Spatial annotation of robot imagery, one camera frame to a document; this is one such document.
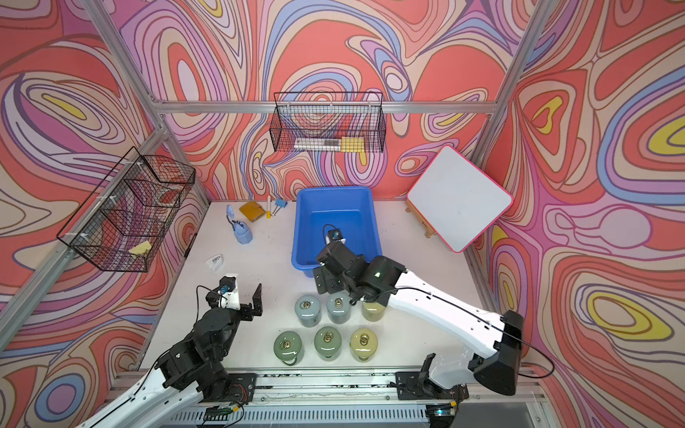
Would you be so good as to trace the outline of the grey-blue tea canister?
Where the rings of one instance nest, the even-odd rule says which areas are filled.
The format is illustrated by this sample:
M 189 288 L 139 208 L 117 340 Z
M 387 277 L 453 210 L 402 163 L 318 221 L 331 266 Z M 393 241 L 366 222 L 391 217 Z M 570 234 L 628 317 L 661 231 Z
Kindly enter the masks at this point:
M 330 294 L 326 301 L 328 317 L 334 324 L 344 324 L 351 318 L 351 297 L 347 292 Z
M 313 294 L 301 296 L 294 305 L 294 312 L 304 327 L 312 328 L 321 321 L 321 303 Z

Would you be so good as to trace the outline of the green tea canister front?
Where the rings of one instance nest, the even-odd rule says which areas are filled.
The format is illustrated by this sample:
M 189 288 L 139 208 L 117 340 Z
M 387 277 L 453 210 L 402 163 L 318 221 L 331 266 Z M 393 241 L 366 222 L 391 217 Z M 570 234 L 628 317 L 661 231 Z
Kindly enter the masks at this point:
M 295 331 L 285 331 L 276 337 L 273 352 L 283 364 L 296 366 L 304 354 L 303 340 Z

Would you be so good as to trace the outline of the yellow-green tea canister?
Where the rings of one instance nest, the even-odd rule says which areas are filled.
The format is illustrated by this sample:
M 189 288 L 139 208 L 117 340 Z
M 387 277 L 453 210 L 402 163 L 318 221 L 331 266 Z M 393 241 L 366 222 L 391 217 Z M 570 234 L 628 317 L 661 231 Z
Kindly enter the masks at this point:
M 364 301 L 361 306 L 361 312 L 364 319 L 369 322 L 378 322 L 385 315 L 386 307 L 378 302 Z

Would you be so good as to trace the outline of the blue plastic basket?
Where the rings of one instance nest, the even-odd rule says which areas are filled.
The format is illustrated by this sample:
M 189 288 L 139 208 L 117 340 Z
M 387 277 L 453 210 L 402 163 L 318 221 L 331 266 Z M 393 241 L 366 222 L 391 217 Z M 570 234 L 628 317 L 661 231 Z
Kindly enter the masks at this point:
M 292 264 L 312 277 L 325 235 L 338 228 L 345 245 L 367 260 L 383 254 L 373 194 L 367 187 L 319 187 L 299 192 L 296 199 Z

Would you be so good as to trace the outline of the dark green tea canister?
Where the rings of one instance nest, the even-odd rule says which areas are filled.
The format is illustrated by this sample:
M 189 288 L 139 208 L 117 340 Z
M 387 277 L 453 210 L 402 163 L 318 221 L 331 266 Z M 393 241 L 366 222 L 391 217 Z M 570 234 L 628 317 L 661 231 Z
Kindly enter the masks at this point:
M 333 326 L 324 326 L 314 337 L 314 348 L 326 361 L 333 361 L 340 355 L 342 343 L 342 335 Z

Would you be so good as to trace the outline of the olive green tea canister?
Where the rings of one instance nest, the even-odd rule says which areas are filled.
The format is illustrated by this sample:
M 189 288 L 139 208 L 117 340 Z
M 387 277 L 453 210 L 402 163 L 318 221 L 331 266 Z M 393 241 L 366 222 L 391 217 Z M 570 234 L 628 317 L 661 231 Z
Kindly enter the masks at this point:
M 351 335 L 351 354 L 359 362 L 368 362 L 377 352 L 377 335 L 369 328 L 360 328 Z

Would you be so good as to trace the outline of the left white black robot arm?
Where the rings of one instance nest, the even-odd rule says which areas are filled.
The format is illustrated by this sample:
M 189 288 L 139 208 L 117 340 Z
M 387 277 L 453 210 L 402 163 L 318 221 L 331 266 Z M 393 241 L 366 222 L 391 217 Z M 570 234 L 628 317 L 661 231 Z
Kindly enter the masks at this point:
M 253 301 L 235 309 L 217 302 L 190 333 L 155 360 L 126 392 L 82 423 L 82 427 L 161 427 L 202 402 L 241 409 L 253 400 L 255 374 L 230 374 L 223 366 L 243 322 L 263 313 L 262 286 Z

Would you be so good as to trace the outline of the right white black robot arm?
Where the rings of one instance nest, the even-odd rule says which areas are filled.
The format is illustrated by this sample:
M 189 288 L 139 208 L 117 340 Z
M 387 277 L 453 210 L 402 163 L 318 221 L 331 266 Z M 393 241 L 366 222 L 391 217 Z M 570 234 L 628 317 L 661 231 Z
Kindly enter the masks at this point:
M 438 358 L 428 363 L 427 379 L 447 390 L 469 371 L 476 383 L 504 396 L 517 393 L 523 351 L 524 318 L 509 310 L 504 314 L 481 310 L 429 285 L 401 263 L 378 256 L 319 255 L 314 269 L 319 292 L 346 292 L 350 303 L 379 303 L 408 313 L 456 337 L 468 349 L 465 357 L 442 366 Z

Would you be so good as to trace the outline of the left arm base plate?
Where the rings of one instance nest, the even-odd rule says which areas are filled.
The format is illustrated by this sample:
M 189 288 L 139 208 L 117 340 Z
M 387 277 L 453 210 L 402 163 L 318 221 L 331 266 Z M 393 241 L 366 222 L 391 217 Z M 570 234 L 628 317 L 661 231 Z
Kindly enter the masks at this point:
M 222 374 L 203 392 L 203 402 L 249 403 L 253 400 L 256 381 L 255 373 Z

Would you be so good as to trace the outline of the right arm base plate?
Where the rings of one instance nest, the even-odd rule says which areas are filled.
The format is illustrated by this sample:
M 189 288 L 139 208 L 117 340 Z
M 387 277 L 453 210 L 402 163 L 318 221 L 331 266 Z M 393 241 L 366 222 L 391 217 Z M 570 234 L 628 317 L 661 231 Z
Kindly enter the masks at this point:
M 460 403 L 469 398 L 467 385 L 458 384 L 444 389 L 430 381 L 420 372 L 397 372 L 393 381 L 388 383 L 394 388 L 400 401 L 440 401 L 448 399 Z

